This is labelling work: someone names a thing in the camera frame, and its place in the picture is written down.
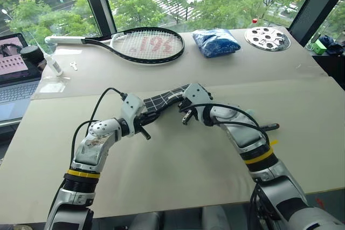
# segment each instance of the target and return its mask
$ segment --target black headphones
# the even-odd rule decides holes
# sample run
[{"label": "black headphones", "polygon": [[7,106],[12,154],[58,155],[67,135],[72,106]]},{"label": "black headphones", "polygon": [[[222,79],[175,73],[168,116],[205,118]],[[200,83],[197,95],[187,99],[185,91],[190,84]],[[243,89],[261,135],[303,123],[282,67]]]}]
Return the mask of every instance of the black headphones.
[{"label": "black headphones", "polygon": [[12,54],[9,54],[7,51],[8,51],[8,47],[15,47],[17,49],[17,54],[20,54],[20,51],[22,49],[22,47],[16,45],[16,44],[13,44],[13,43],[6,43],[6,44],[3,44],[3,45],[0,45],[0,54],[3,56],[3,57],[9,57],[11,56]]}]

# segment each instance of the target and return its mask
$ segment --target racket strings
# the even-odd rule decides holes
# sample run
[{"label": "racket strings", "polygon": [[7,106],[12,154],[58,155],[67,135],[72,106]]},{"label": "racket strings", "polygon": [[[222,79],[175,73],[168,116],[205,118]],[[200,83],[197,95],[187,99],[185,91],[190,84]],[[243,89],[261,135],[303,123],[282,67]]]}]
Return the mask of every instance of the racket strings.
[{"label": "racket strings", "polygon": [[183,43],[179,37],[158,30],[134,31],[116,38],[112,48],[138,59],[164,59],[177,54]]}]

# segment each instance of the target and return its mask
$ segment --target crosswalk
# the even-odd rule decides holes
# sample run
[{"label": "crosswalk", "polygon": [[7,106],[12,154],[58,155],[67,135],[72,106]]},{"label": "crosswalk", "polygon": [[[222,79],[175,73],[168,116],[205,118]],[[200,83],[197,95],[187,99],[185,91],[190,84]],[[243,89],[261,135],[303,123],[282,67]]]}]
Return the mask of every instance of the crosswalk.
[{"label": "crosswalk", "polygon": [[[183,8],[181,5],[169,5],[170,0],[165,1],[165,0],[153,0],[160,8],[164,10],[164,13],[169,14],[173,17],[178,17],[180,20],[185,20],[185,16],[187,13],[187,9]],[[194,8],[190,7],[188,8],[188,13],[187,13],[187,20],[188,19],[195,19],[200,16],[199,11],[194,11]]]},{"label": "crosswalk", "polygon": [[[160,8],[162,8],[164,10],[164,13],[167,13],[169,15],[172,15],[174,16],[175,18],[177,17],[177,14],[178,14],[178,17],[179,19],[183,19],[185,20],[185,16],[186,16],[186,12],[187,12],[187,9],[186,8],[183,8],[181,5],[166,5],[165,4],[165,1],[164,0],[153,0]],[[194,8],[190,7],[188,8],[188,13],[187,13],[187,20],[190,19],[190,18],[196,18],[200,16],[199,13],[195,13],[194,12]]]}]

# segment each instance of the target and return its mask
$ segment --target laptop screen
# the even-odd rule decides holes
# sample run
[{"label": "laptop screen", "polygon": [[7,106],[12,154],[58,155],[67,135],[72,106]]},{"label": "laptop screen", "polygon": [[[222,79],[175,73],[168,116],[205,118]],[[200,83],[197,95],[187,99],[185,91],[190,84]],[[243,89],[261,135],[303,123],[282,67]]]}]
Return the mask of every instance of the laptop screen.
[{"label": "laptop screen", "polygon": [[18,37],[0,40],[0,75],[29,70],[19,54],[22,48]]},{"label": "laptop screen", "polygon": [[19,54],[27,43],[21,33],[0,37],[0,86],[40,78],[38,68]]}]

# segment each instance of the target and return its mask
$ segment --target blue plastic bag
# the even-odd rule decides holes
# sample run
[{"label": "blue plastic bag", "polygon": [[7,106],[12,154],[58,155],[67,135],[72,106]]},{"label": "blue plastic bag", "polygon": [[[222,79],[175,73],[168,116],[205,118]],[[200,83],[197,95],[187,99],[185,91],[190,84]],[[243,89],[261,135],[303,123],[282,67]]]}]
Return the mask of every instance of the blue plastic bag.
[{"label": "blue plastic bag", "polygon": [[207,58],[234,53],[241,48],[226,29],[196,30],[192,35],[201,53]]}]

